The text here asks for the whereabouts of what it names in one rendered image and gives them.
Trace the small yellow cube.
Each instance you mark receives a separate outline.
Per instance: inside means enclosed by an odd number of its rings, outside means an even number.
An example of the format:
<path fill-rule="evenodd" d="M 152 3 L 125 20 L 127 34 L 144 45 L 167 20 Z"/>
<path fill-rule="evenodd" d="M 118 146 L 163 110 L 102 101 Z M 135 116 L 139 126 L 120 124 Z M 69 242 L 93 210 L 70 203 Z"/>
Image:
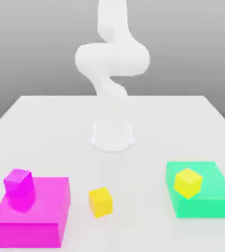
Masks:
<path fill-rule="evenodd" d="M 200 192 L 202 179 L 195 171 L 185 168 L 175 175 L 174 189 L 186 199 L 190 199 Z"/>
<path fill-rule="evenodd" d="M 113 212 L 113 198 L 106 187 L 89 191 L 88 202 L 95 218 Z"/>

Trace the small magenta cube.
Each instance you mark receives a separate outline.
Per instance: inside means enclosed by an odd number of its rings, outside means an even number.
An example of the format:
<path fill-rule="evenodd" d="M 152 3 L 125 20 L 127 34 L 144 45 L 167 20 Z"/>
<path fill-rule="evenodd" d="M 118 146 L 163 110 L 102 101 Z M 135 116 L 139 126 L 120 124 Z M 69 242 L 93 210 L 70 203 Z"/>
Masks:
<path fill-rule="evenodd" d="M 4 178 L 3 182 L 10 207 L 20 213 L 27 212 L 35 202 L 32 173 L 16 168 Z"/>

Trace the large magenta box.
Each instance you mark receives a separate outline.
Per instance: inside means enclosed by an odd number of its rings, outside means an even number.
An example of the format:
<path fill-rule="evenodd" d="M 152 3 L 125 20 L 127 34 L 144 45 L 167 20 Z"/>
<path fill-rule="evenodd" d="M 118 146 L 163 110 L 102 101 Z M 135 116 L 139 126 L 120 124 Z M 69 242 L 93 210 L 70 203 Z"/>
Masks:
<path fill-rule="evenodd" d="M 60 248 L 70 207 L 67 177 L 35 177 L 34 191 L 0 202 L 0 248 Z"/>

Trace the large green box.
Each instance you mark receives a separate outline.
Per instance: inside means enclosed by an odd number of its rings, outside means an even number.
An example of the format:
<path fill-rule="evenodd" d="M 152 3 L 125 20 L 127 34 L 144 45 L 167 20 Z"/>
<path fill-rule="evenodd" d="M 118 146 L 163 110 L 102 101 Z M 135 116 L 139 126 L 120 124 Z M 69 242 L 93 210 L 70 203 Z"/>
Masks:
<path fill-rule="evenodd" d="M 175 176 L 189 168 L 203 177 L 200 192 L 190 199 L 174 189 Z M 213 161 L 168 161 L 166 184 L 178 218 L 225 218 L 225 178 Z"/>

